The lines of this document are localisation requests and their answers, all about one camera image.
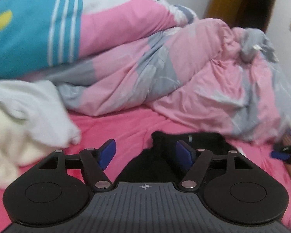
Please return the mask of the pink floral bed blanket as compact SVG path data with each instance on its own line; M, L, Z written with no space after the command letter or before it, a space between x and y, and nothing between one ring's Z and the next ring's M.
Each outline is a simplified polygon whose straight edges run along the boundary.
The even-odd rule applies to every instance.
M69 113L71 120L82 133L81 142L65 150L76 154L85 148L97 148L108 139L114 139L117 152L105 173L114 181L126 164L145 148L152 145L151 134L157 130L168 134L192 133L193 129L173 122L146 107L101 117L82 116ZM241 149L247 158L273 176L288 191L289 205L282 222L291 229L291 178L284 164L270 157L271 144L254 145L241 140L230 139L230 144Z

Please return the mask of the cream white fleece garment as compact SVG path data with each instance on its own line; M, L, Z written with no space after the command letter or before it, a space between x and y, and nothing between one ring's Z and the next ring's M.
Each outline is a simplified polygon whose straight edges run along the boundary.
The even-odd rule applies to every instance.
M20 176L21 167L80 141L50 81L0 80L0 189Z

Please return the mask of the black garment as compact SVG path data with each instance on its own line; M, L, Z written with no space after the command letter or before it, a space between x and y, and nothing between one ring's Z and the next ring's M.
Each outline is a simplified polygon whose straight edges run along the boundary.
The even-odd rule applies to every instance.
M219 133L166 134L155 131L151 134L152 147L146 148L133 158L121 171L114 183L179 183L186 171L176 156L176 143L183 140L193 149L207 149L215 155L226 155L236 150Z

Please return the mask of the blue pink striped pillow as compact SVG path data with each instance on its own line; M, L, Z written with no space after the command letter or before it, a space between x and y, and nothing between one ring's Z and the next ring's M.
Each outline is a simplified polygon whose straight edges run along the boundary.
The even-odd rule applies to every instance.
M186 23L156 0L0 0L0 79L72 63Z

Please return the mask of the pink grey floral duvet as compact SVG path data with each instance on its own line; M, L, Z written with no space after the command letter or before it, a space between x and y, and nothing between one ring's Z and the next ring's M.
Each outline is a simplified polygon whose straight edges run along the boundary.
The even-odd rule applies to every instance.
M278 140L291 127L291 85L263 31L196 19L71 65L41 70L65 107L102 116L146 105L197 130Z

